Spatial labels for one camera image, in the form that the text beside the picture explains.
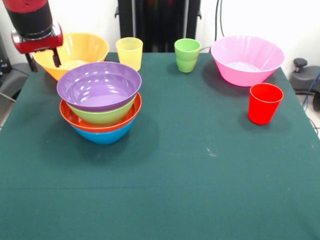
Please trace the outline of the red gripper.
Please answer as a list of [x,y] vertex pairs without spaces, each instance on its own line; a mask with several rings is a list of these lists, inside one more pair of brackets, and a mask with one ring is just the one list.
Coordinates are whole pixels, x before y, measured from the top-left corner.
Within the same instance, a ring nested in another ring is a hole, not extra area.
[[25,54],[30,70],[34,73],[38,72],[37,64],[30,53],[52,49],[54,65],[59,68],[61,66],[60,57],[57,47],[63,45],[63,32],[58,22],[53,22],[52,31],[49,35],[39,39],[26,39],[21,37],[16,30],[11,31],[11,39],[15,48]]

